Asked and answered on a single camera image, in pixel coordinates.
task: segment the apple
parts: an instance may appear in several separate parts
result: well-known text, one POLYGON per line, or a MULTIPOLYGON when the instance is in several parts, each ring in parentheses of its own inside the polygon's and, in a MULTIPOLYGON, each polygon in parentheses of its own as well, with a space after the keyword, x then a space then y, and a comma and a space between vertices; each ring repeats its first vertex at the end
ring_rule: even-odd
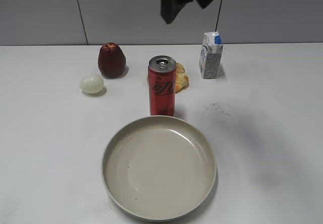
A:
POLYGON ((104 77, 116 78, 126 69, 126 57, 118 45, 109 42, 100 49, 98 66, 104 77))

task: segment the small juice box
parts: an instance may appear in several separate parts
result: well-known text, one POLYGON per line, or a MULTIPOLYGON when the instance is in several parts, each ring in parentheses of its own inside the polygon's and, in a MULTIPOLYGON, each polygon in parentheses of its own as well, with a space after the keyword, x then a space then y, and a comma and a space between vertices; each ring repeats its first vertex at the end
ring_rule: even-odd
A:
POLYGON ((220 68, 223 44, 218 32, 205 32, 203 37, 200 71, 203 79, 216 79, 220 68))

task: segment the white egg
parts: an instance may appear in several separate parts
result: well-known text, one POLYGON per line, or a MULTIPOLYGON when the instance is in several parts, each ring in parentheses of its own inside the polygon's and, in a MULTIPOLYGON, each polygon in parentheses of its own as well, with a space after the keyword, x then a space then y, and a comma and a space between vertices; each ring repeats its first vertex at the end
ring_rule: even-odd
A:
POLYGON ((104 81, 99 75, 87 75, 80 82, 81 90, 88 94, 99 93, 103 87, 104 81))

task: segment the beige plate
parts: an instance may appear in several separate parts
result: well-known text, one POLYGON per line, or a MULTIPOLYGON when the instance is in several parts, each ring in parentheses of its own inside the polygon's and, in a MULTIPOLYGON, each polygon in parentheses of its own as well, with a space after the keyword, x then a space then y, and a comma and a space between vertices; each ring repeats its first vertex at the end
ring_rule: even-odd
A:
POLYGON ((147 117, 126 125, 102 157, 102 179, 111 198, 127 213, 150 221, 172 220, 198 207, 216 173, 206 138, 174 117, 147 117))

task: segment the soda can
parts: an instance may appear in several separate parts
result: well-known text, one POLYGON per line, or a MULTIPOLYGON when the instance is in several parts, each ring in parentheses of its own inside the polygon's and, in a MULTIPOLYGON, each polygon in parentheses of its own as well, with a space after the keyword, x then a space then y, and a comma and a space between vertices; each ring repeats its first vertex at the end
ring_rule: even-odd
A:
POLYGON ((149 60, 150 114, 173 116, 175 110, 176 61, 169 56, 149 60))

